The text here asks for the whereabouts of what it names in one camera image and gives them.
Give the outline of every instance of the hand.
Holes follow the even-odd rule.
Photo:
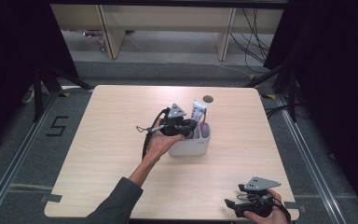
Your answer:
[[[158,127],[161,119],[158,120],[155,127]],[[181,134],[174,136],[166,136],[160,131],[152,134],[147,145],[147,153],[144,160],[152,160],[153,162],[159,161],[162,155],[167,153],[168,149],[177,141],[182,140],[184,137]]]
[[[281,204],[282,197],[279,193],[275,192],[273,189],[268,189],[268,192],[274,199],[277,199],[274,200],[276,204]],[[272,207],[272,212],[268,217],[260,217],[257,214],[249,211],[246,211],[243,214],[257,224],[288,224],[286,216],[276,206]]]

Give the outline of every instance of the gray carpet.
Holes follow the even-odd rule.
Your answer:
[[[182,85],[240,87],[250,82],[246,66],[230,66],[229,69],[215,65],[190,63],[76,63],[82,80],[92,85]],[[252,67],[259,71],[264,68]],[[72,85],[60,79],[62,85]],[[272,80],[257,88],[260,93],[271,93]],[[65,160],[79,122],[85,111],[91,93],[72,92],[68,97],[58,97],[46,117],[26,160],[24,161],[12,188],[0,207],[0,223],[81,223],[81,218],[49,218],[43,213],[43,195],[49,194]],[[263,99],[265,108],[277,107],[277,100]],[[328,159],[328,148],[303,106],[296,108],[298,126],[318,162],[324,177],[337,197],[348,223],[358,223],[358,199],[351,185],[337,164]],[[0,146],[0,178],[13,158],[33,120],[33,104],[19,108],[12,122],[2,133]],[[58,133],[51,124],[66,126],[61,136],[47,136]],[[324,204],[315,188],[305,163],[302,161],[282,112],[269,119],[282,162],[289,178],[297,204],[302,208],[299,224],[332,223]]]

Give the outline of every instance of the white container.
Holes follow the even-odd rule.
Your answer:
[[[211,126],[208,123],[204,123],[202,131],[200,130],[200,124],[198,124],[192,139],[184,139],[173,144],[168,153],[174,157],[203,155],[206,153],[211,135]]]

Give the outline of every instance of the wooden tabletop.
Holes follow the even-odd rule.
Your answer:
[[[98,86],[78,127],[48,202],[48,217],[85,217],[141,161],[145,133],[156,115],[177,103],[190,118],[194,100],[213,97],[205,155],[164,155],[146,179],[131,218],[238,220],[225,199],[253,176],[281,182],[275,191],[294,202],[269,123],[255,89],[174,86]],[[298,210],[289,209],[292,220]]]

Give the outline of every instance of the gray sleeve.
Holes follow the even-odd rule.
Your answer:
[[[143,192],[128,178],[122,177],[109,197],[86,217],[86,223],[127,224]]]

